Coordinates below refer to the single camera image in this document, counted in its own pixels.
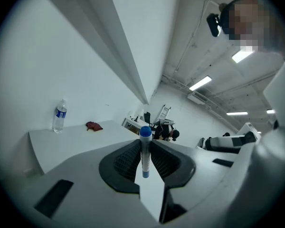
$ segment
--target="white table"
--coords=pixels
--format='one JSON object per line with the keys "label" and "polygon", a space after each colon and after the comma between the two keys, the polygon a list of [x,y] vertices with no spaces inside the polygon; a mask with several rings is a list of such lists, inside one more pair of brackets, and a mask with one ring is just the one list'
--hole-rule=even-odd
{"label": "white table", "polygon": [[66,159],[114,143],[139,139],[139,136],[128,131],[114,121],[99,122],[103,130],[87,131],[85,125],[65,127],[62,133],[52,130],[29,132],[33,150],[40,167],[47,173]]}
{"label": "white table", "polygon": [[123,127],[126,127],[127,124],[132,124],[133,126],[137,127],[138,129],[141,129],[144,126],[149,126],[148,123],[146,123],[145,121],[141,120],[141,119],[137,119],[137,122],[135,122],[134,120],[132,120],[130,117],[126,117],[123,121]]}

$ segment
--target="black camera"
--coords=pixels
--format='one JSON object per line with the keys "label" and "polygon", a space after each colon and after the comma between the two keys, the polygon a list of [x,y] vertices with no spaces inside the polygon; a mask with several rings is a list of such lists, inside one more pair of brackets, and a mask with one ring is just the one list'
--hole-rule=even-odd
{"label": "black camera", "polygon": [[207,17],[207,23],[209,25],[211,34],[214,37],[218,37],[222,30],[219,22],[219,15],[214,13],[209,14],[209,16]]}

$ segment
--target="bottle label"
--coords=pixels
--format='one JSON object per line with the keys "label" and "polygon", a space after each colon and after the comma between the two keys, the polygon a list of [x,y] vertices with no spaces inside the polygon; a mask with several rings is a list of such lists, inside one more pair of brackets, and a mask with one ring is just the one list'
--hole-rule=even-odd
{"label": "bottle label", "polygon": [[58,109],[56,110],[56,117],[65,118],[66,114],[67,114],[67,112],[61,112]]}

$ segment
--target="blue bottle cap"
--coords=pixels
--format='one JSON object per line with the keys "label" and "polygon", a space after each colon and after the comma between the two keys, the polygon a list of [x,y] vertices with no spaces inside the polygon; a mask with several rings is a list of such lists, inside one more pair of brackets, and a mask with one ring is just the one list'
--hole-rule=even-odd
{"label": "blue bottle cap", "polygon": [[142,137],[149,137],[152,135],[152,131],[151,131],[151,128],[148,127],[148,126],[144,126],[141,128],[141,130],[139,131],[139,134],[142,136]]}
{"label": "blue bottle cap", "polygon": [[149,172],[148,171],[142,171],[142,177],[143,178],[148,178],[149,177]]}

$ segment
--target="fluorescent light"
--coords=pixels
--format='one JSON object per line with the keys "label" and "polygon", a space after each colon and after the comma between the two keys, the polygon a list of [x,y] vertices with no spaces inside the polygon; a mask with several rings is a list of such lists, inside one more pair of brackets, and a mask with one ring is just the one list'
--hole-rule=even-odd
{"label": "fluorescent light", "polygon": [[252,50],[251,47],[244,47],[240,51],[238,51],[236,54],[232,56],[232,59],[236,62],[239,63],[242,61],[244,58],[248,57],[251,53],[254,51]]}
{"label": "fluorescent light", "polygon": [[206,83],[210,82],[212,80],[212,78],[210,78],[209,76],[204,77],[202,80],[200,80],[199,82],[197,82],[195,85],[190,87],[190,90],[196,90],[197,88],[205,85]]}
{"label": "fluorescent light", "polygon": [[248,112],[228,112],[228,116],[234,116],[234,115],[248,115]]}
{"label": "fluorescent light", "polygon": [[275,110],[267,110],[267,114],[274,114],[274,113],[276,113]]}

